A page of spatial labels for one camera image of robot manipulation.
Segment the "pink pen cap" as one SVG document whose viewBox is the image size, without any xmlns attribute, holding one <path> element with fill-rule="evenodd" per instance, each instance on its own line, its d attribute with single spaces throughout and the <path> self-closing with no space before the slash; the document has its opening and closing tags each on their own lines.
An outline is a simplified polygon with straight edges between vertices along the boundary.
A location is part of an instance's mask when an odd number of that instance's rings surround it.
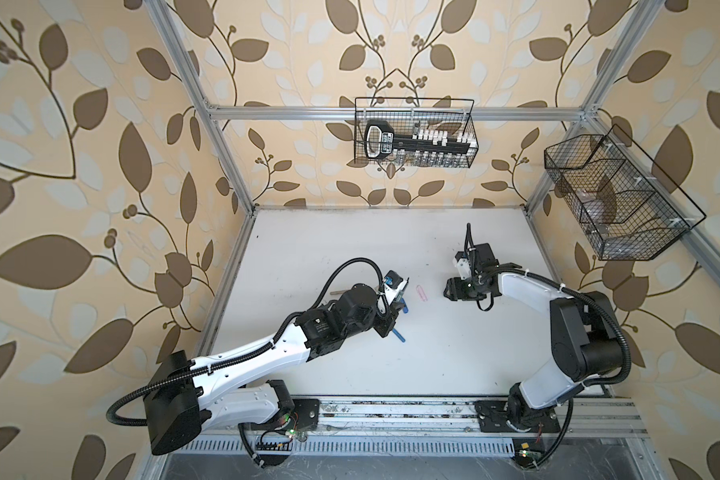
<svg viewBox="0 0 720 480">
<path fill-rule="evenodd" d="M 421 285 L 417 285 L 417 286 L 416 286 L 416 291 L 417 291 L 417 294 L 418 294 L 419 298 L 420 298 L 423 302 L 427 302 L 427 301 L 428 301 L 428 296 L 427 296 L 424 288 L 423 288 Z"/>
</svg>

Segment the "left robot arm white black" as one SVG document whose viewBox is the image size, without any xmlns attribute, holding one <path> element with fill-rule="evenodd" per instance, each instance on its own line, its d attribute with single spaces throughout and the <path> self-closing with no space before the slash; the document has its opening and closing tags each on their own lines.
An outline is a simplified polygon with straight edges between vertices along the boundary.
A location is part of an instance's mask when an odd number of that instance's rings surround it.
<svg viewBox="0 0 720 480">
<path fill-rule="evenodd" d="M 369 330 L 386 337 L 403 308 L 408 283 L 385 283 L 382 291 L 356 284 L 338 299 L 294 313 L 281 334 L 221 354 L 190 359 L 183 351 L 166 357 L 143 399 L 153 455 L 186 445 L 212 426 L 286 424 L 294 409 L 279 370 L 339 350 Z"/>
</svg>

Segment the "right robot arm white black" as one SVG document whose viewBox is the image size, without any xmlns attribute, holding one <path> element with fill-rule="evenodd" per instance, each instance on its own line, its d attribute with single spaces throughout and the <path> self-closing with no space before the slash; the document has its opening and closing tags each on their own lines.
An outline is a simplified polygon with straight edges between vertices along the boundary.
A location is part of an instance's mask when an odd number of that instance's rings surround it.
<svg viewBox="0 0 720 480">
<path fill-rule="evenodd" d="M 500 296 L 518 300 L 549 320 L 551 359 L 534 375 L 513 385 L 505 418 L 516 431 L 528 431 L 594 385 L 615 385 L 631 371 L 631 351 L 608 298 L 582 293 L 550 278 L 501 263 L 487 243 L 467 239 L 455 254 L 459 275 L 446 282 L 451 301 L 487 301 L 488 311 Z"/>
</svg>

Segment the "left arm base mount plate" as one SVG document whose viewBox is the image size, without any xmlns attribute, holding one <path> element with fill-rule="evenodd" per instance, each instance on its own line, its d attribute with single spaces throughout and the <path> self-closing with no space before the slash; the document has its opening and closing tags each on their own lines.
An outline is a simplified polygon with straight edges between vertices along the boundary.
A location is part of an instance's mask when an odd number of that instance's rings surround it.
<svg viewBox="0 0 720 480">
<path fill-rule="evenodd" d="M 321 402 L 317 398 L 296 399 L 292 407 L 279 411 L 271 420 L 263 424 L 247 423 L 253 431 L 313 431 L 319 422 Z"/>
</svg>

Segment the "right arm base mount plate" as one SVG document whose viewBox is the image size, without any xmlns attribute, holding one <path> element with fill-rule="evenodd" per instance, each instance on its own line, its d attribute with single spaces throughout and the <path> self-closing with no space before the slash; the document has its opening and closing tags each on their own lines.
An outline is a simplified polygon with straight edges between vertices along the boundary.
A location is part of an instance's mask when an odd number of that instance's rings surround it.
<svg viewBox="0 0 720 480">
<path fill-rule="evenodd" d="M 483 433 L 559 433 L 560 423 L 554 409 L 532 409 L 522 401 L 479 400 L 474 403 L 480 431 Z"/>
</svg>

